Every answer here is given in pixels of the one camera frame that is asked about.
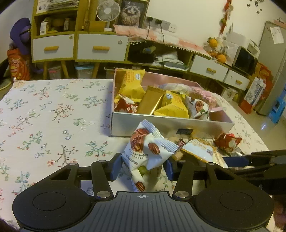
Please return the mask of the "white pecan snack packet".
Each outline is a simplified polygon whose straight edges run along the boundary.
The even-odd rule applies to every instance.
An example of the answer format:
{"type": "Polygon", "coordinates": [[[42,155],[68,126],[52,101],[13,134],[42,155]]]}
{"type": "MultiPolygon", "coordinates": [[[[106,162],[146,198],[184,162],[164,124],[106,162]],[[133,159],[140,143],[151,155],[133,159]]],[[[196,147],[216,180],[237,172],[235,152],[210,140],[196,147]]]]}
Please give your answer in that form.
{"type": "Polygon", "coordinates": [[[163,163],[178,149],[179,146],[164,138],[151,122],[143,120],[122,153],[134,191],[152,191],[159,181],[163,163]]]}

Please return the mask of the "yellow waffle sandwich packet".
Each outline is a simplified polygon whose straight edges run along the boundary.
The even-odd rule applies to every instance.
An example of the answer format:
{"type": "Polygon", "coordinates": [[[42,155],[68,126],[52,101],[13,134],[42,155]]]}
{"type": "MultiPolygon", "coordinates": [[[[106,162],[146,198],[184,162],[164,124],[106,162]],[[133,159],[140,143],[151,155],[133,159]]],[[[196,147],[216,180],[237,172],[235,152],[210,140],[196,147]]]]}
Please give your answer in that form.
{"type": "Polygon", "coordinates": [[[116,104],[120,100],[120,95],[139,103],[146,93],[141,85],[145,73],[145,70],[118,70],[115,73],[115,80],[119,86],[119,90],[114,98],[114,103],[116,104]]]}

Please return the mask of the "gold snack bar packet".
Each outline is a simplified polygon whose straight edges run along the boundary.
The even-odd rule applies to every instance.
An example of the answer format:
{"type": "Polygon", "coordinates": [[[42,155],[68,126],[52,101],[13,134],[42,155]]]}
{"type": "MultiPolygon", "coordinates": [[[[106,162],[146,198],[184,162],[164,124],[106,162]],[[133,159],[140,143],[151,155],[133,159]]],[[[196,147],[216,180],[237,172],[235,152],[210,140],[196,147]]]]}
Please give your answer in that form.
{"type": "Polygon", "coordinates": [[[165,90],[148,86],[146,93],[140,101],[136,113],[144,115],[153,115],[153,113],[158,109],[165,93],[165,90]]]}

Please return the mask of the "white gold trimmed packet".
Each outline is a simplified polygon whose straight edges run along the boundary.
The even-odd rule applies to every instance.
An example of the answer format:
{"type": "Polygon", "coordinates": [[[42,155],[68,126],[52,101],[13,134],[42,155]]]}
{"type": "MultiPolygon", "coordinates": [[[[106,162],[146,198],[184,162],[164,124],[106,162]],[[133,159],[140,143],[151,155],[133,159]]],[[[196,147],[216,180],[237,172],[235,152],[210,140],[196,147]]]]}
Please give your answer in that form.
{"type": "Polygon", "coordinates": [[[223,156],[218,152],[218,148],[207,140],[196,138],[189,140],[187,143],[181,140],[179,146],[179,150],[172,155],[176,162],[187,160],[187,158],[192,156],[203,163],[213,162],[223,168],[228,168],[228,165],[223,160],[223,156]]]}

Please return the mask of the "purple hat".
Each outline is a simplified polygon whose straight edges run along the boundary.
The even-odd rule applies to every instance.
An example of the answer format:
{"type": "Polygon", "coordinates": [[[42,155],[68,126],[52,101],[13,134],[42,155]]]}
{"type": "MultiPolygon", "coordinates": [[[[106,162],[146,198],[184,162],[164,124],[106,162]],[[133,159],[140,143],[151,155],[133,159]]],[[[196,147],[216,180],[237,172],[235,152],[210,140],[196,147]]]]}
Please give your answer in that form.
{"type": "Polygon", "coordinates": [[[31,53],[30,29],[30,20],[24,17],[17,20],[10,31],[10,38],[23,55],[29,55],[31,53]]]}

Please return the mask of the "floral tablecloth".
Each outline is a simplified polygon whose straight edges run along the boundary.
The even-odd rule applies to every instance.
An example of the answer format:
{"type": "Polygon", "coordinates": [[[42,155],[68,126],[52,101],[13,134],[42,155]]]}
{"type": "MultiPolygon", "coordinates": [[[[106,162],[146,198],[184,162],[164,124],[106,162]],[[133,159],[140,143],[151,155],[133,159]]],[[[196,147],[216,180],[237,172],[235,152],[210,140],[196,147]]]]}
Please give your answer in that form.
{"type": "Polygon", "coordinates": [[[69,163],[88,166],[122,152],[112,136],[113,81],[16,81],[1,100],[1,219],[17,229],[15,197],[69,163]]]}

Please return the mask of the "cat picture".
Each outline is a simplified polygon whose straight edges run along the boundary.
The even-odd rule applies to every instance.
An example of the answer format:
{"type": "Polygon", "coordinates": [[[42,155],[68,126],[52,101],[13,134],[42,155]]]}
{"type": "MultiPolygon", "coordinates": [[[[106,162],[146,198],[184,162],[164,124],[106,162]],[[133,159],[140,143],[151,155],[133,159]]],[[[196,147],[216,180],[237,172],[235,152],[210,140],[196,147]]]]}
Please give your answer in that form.
{"type": "Polygon", "coordinates": [[[130,0],[119,1],[120,14],[118,25],[129,27],[142,27],[145,21],[149,1],[130,0]]]}

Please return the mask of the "pink cardboard box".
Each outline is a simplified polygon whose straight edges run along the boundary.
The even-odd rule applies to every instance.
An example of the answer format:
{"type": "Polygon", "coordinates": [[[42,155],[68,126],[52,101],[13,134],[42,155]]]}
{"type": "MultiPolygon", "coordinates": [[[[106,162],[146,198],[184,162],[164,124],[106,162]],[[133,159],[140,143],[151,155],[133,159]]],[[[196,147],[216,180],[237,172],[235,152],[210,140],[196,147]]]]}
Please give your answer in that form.
{"type": "Polygon", "coordinates": [[[112,90],[110,133],[112,136],[130,137],[140,122],[144,119],[155,125],[164,137],[181,135],[212,139],[222,133],[229,133],[234,122],[219,106],[210,112],[210,120],[185,119],[177,117],[161,117],[155,115],[131,114],[115,112],[114,98],[120,89],[124,73],[121,68],[114,71],[114,84],[112,90]]]}

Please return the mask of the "white desk fan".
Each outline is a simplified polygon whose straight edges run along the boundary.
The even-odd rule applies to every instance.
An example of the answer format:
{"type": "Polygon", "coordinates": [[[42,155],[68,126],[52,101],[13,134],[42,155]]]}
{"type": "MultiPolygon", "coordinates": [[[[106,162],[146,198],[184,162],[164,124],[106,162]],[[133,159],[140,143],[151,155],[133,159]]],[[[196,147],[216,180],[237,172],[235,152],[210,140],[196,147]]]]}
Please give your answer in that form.
{"type": "Polygon", "coordinates": [[[103,1],[97,7],[97,17],[105,22],[105,31],[112,31],[110,23],[117,19],[120,14],[120,5],[115,1],[103,1]]]}

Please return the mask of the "pink snack packet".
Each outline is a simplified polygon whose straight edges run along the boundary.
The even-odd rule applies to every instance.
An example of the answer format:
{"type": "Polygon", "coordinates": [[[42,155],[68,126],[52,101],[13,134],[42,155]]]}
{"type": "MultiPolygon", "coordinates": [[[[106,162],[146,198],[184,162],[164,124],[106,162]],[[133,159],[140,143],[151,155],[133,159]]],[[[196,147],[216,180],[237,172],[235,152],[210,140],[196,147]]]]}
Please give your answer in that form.
{"type": "Polygon", "coordinates": [[[213,94],[202,87],[189,86],[179,83],[169,83],[159,86],[160,89],[173,91],[178,94],[185,94],[193,99],[203,100],[209,105],[210,109],[218,107],[218,103],[213,94]]]}

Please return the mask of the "orange printed bag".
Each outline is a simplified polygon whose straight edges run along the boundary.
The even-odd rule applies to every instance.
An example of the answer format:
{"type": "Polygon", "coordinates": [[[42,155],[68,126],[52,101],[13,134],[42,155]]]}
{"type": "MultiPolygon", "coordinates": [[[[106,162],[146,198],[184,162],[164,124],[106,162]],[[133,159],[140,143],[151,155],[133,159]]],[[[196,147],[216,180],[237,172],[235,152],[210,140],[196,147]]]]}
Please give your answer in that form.
{"type": "Polygon", "coordinates": [[[7,59],[11,77],[28,81],[31,78],[31,55],[23,55],[19,48],[8,50],[7,59]]]}

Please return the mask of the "red snack packet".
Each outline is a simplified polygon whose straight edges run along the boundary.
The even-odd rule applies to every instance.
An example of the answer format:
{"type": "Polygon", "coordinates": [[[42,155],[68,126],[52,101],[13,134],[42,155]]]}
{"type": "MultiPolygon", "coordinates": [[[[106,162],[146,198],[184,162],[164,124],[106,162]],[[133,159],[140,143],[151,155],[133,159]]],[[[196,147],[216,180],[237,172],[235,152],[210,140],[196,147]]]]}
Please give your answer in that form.
{"type": "Polygon", "coordinates": [[[123,112],[123,113],[136,113],[138,110],[139,103],[134,102],[132,99],[119,94],[119,101],[115,104],[114,110],[115,112],[123,112]]]}
{"type": "Polygon", "coordinates": [[[233,133],[223,133],[214,140],[214,144],[221,150],[232,153],[240,144],[242,138],[236,137],[233,133]]]}

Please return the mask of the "wooden cabinet with white drawers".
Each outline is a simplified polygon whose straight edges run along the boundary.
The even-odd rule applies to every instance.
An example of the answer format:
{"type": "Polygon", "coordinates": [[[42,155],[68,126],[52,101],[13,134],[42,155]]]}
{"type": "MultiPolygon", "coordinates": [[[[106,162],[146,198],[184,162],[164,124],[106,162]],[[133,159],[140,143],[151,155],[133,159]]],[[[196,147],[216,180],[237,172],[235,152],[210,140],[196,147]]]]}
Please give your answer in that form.
{"type": "Polygon", "coordinates": [[[65,65],[66,61],[92,62],[93,72],[97,73],[101,63],[118,63],[148,67],[162,72],[181,72],[220,81],[233,88],[246,90],[250,79],[245,74],[232,67],[213,59],[203,47],[188,41],[173,37],[164,30],[127,28],[115,26],[112,31],[84,31],[88,13],[88,1],[80,1],[76,8],[63,8],[54,11],[37,13],[38,2],[34,2],[31,20],[31,52],[34,63],[59,61],[65,65]],[[73,16],[76,19],[75,29],[55,33],[40,33],[40,24],[47,17],[65,19],[73,16]],[[166,64],[155,64],[143,58],[140,51],[143,46],[155,46],[154,54],[166,62],[164,54],[176,51],[178,58],[187,70],[170,68],[166,64]]]}

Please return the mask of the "oranges on cabinet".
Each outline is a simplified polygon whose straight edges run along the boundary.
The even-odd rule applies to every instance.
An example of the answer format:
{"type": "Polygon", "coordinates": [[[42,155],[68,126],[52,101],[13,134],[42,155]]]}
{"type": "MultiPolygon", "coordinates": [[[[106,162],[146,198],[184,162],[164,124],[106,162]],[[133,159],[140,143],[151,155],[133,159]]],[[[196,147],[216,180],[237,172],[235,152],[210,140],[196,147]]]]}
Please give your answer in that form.
{"type": "Polygon", "coordinates": [[[223,38],[209,37],[203,46],[208,55],[220,63],[226,62],[226,45],[223,42],[223,38]]]}

